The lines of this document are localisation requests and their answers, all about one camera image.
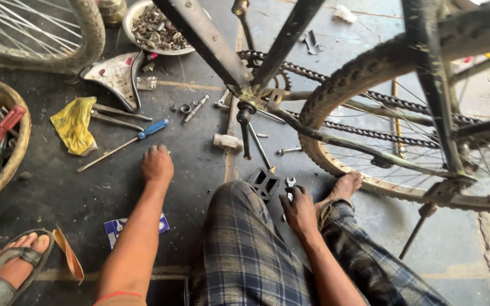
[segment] hand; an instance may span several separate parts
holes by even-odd
[[[313,205],[313,197],[302,186],[287,187],[285,191],[292,193],[292,202],[286,195],[279,195],[287,223],[298,235],[300,240],[307,239],[318,232],[317,214]]]
[[[141,171],[145,182],[156,181],[169,185],[173,178],[173,162],[165,145],[150,146],[143,154]]]

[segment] cloth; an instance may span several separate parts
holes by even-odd
[[[372,305],[449,305],[424,280],[356,225],[344,201],[321,230],[332,254]],[[317,304],[311,273],[277,237],[248,183],[215,191],[191,274],[193,305]]]
[[[50,117],[71,154],[87,156],[98,148],[94,137],[88,132],[90,111],[95,102],[96,97],[78,97]]]

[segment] sandal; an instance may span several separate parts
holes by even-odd
[[[2,268],[9,260],[16,257],[20,257],[22,260],[25,260],[33,265],[33,270],[31,270],[28,278],[22,283],[22,285],[20,285],[18,290],[14,289],[14,287],[9,282],[0,278],[0,306],[7,306],[12,304],[17,299],[17,297],[22,292],[24,292],[26,288],[28,288],[31,282],[33,282],[33,280],[36,278],[37,274],[39,274],[41,269],[44,267],[46,260],[50,255],[52,247],[54,246],[54,236],[52,236],[52,233],[44,229],[29,230],[18,235],[9,243],[15,242],[20,237],[27,236],[30,233],[37,233],[39,236],[47,235],[50,238],[48,248],[43,254],[32,250],[29,247],[8,248],[0,252],[0,268]]]

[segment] foot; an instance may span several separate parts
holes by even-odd
[[[15,242],[9,243],[2,250],[12,247],[31,247],[39,253],[44,253],[49,243],[50,238],[47,235],[37,237],[36,233],[30,233],[27,236],[20,237]],[[18,289],[26,278],[28,278],[31,270],[33,270],[32,264],[17,257],[9,260],[9,262],[0,268],[0,277],[9,282],[15,289]]]
[[[332,189],[332,192],[323,201],[315,203],[317,213],[322,209],[323,205],[333,199],[350,197],[362,187],[362,176],[360,173],[353,171],[339,178]]]

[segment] hammer head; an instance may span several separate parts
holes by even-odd
[[[237,152],[243,151],[243,141],[235,136],[230,135],[213,135],[213,145],[223,149],[232,149]]]

